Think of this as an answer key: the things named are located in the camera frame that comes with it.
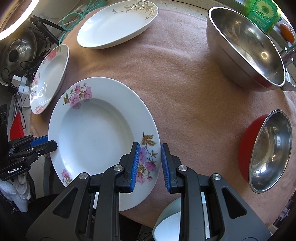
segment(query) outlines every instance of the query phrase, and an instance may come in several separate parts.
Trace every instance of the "dish soap bottle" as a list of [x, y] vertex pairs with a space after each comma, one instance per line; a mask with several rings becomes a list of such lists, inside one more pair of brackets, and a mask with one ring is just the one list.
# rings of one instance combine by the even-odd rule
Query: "dish soap bottle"
[[278, 22], [282, 11], [272, 0], [244, 0], [242, 14], [268, 34]]

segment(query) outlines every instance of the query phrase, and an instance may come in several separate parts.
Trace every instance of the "table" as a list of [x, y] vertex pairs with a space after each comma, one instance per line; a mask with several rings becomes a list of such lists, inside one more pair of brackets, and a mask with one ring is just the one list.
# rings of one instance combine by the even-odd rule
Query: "table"
[[[280, 89], [250, 92], [229, 81], [210, 56], [206, 21], [197, 17], [160, 9], [144, 33], [103, 50], [85, 49], [76, 41], [89, 17], [63, 42], [70, 48], [65, 81], [41, 115], [31, 114], [31, 133], [47, 134], [56, 102], [74, 83], [94, 76], [116, 79], [144, 101], [160, 141], [168, 143], [173, 155], [200, 174], [220, 173], [263, 222], [273, 223], [296, 186], [296, 144], [280, 181], [266, 193], [255, 194], [238, 168], [239, 142], [255, 118], [275, 109], [286, 112], [295, 133], [295, 93]], [[162, 210], [177, 197], [167, 193], [161, 171], [151, 194], [138, 206], [121, 213], [153, 227]]]

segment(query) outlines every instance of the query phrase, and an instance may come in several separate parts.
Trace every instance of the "red metal bowl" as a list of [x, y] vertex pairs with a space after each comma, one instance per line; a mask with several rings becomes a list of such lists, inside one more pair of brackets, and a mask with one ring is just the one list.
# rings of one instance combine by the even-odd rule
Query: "red metal bowl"
[[283, 111], [262, 115], [249, 125], [240, 143], [238, 160], [252, 191], [262, 193], [276, 184], [287, 166], [291, 147], [291, 124]]

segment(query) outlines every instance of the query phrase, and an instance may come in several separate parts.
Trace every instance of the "orange object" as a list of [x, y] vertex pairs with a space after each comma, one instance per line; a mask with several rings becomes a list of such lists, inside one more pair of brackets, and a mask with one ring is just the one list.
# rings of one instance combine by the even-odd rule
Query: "orange object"
[[289, 41], [290, 43], [294, 43], [295, 37], [291, 28], [288, 25], [282, 23], [280, 24], [279, 29], [281, 31], [281, 34], [287, 41]]
[[13, 123], [11, 125], [9, 135], [10, 140], [14, 140], [25, 136], [24, 131], [22, 129], [22, 120], [20, 117], [20, 113], [16, 114], [15, 119], [13, 120]]

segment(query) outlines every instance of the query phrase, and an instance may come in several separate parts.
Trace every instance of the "gloved hand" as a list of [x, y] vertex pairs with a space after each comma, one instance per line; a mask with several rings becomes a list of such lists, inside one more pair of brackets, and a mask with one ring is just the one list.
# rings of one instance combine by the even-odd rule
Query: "gloved hand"
[[9, 201], [14, 202], [21, 212], [28, 211], [31, 192], [26, 173], [18, 175], [14, 181], [3, 182], [0, 180], [0, 191]]

